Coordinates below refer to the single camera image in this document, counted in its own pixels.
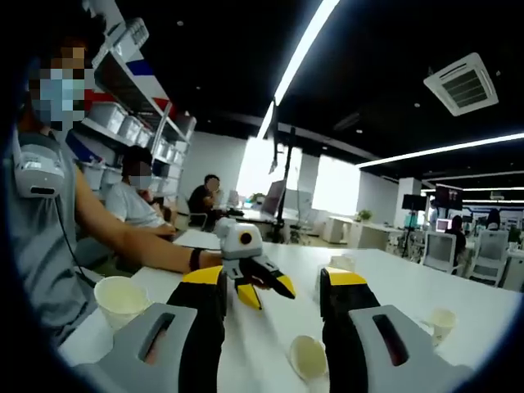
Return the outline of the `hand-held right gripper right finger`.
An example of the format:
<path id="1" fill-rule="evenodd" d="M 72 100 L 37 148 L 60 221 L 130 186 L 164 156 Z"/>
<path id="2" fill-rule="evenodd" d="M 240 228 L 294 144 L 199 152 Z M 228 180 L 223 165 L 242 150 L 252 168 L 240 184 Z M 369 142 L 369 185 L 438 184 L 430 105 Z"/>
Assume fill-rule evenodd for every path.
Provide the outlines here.
<path id="1" fill-rule="evenodd" d="M 319 276 L 331 392 L 452 392 L 470 378 L 434 350 L 430 335 L 393 305 L 381 305 L 357 273 Z"/>

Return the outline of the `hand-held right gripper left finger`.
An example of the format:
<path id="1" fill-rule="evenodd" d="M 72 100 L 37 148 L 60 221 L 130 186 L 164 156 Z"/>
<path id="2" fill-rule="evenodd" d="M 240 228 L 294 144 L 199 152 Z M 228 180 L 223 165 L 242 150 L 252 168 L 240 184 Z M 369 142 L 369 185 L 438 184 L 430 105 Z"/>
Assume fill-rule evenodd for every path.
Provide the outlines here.
<path id="1" fill-rule="evenodd" d="M 216 392 L 226 294 L 220 266 L 185 275 L 167 303 L 149 305 L 75 373 L 96 392 Z"/>

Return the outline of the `person's left hand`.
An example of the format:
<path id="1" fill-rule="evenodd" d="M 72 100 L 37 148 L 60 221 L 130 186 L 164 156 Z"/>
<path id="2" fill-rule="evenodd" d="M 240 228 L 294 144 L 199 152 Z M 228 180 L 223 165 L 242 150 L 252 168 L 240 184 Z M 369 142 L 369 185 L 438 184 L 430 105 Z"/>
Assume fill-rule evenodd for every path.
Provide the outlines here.
<path id="1" fill-rule="evenodd" d="M 213 268 L 215 266 L 221 266 L 223 264 L 223 258 L 220 253 L 211 253 L 203 251 L 199 257 L 200 269 Z"/>

